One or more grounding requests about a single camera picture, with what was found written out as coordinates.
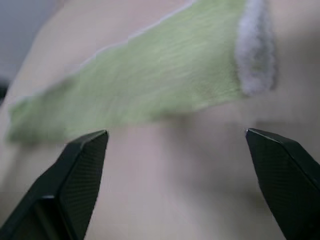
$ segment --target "white fuzzy edge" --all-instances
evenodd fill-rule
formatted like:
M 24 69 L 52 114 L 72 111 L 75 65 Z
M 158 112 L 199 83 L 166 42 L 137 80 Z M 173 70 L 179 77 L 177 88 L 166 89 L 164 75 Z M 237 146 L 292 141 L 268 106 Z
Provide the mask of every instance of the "white fuzzy edge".
M 263 70 L 253 69 L 257 53 L 263 51 Z M 253 96 L 272 88 L 275 81 L 275 46 L 265 0 L 247 0 L 239 22 L 235 46 L 237 74 L 243 93 Z

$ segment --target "textured black surface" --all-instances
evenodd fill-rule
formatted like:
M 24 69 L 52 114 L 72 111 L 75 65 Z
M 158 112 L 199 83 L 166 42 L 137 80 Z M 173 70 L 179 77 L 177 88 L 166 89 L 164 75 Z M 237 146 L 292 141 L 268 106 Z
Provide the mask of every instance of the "textured black surface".
M 76 239 L 84 239 L 94 210 L 106 149 L 106 136 L 87 143 L 60 192 L 66 219 L 73 226 Z
M 315 161 L 290 139 L 255 130 L 249 130 L 246 137 L 260 189 L 284 236 L 287 240 L 314 239 L 311 236 L 320 226 L 319 186 L 298 162 L 313 165 Z M 294 148 L 287 148 L 291 143 Z M 291 150 L 303 154 L 291 154 Z M 293 156 L 305 157 L 297 162 Z
M 108 133 L 69 143 L 0 229 L 0 240 L 83 240 L 97 200 Z

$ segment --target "green fabric strip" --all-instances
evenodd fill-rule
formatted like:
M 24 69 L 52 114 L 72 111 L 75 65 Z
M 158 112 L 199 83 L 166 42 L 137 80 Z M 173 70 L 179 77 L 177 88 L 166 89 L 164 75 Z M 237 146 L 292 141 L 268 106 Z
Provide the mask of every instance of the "green fabric strip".
M 61 142 L 244 97 L 234 60 L 245 0 L 199 0 L 11 109 L 11 141 Z

